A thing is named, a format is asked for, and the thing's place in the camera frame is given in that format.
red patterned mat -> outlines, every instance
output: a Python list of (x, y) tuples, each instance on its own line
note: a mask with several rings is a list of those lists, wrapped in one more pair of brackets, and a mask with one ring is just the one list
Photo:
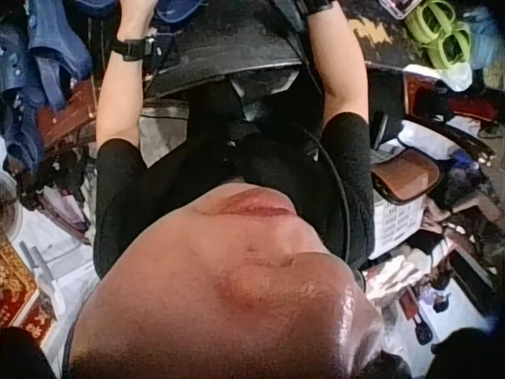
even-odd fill
[[(42, 344), (56, 322), (56, 317), (51, 300), (42, 292), (37, 291), (37, 299), (30, 301), (36, 291), (35, 278), (0, 231), (0, 328), (9, 327), (15, 322)], [(23, 319), (17, 320), (21, 312), (24, 314)]]
[(0, 231), (0, 327), (13, 323), (36, 289), (32, 273)]

black t-shirt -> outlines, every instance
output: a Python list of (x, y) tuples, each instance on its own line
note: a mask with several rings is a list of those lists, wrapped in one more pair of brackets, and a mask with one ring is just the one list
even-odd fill
[[(339, 114), (324, 129), (321, 143), (346, 191), (349, 264), (358, 267), (374, 248), (368, 125), (357, 114)], [(316, 229), (327, 248), (337, 256), (344, 254), (342, 197), (327, 162), (323, 157), (316, 162), (261, 134), (233, 143), (221, 137), (186, 141), (148, 169), (137, 148), (111, 140), (100, 148), (96, 164), (94, 262), (100, 278), (155, 221), (236, 177), (288, 195), (298, 215)]]

green shoe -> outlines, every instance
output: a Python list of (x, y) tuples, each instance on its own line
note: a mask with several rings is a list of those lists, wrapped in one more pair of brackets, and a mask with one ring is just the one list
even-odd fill
[(430, 43), (440, 33), (450, 33), (456, 19), (454, 7), (444, 0), (428, 0), (406, 19), (407, 28), (419, 43)]
[(468, 24), (458, 22), (452, 32), (442, 32), (426, 47), (428, 56), (436, 69), (450, 69), (458, 63), (467, 63), (470, 59), (472, 41)]

watch strap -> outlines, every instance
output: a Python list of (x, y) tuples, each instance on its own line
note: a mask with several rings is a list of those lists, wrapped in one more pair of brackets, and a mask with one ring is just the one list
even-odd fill
[(152, 53), (152, 39), (126, 39), (120, 41), (114, 38), (112, 50), (123, 56), (125, 62), (136, 62)]
[(304, 0), (309, 15), (333, 8), (332, 0)]

mouth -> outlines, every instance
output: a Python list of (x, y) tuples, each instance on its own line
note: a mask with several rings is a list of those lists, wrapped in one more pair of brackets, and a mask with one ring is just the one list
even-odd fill
[(291, 200), (278, 191), (253, 188), (227, 198), (220, 204), (216, 215), (238, 215), (256, 217), (296, 216)]

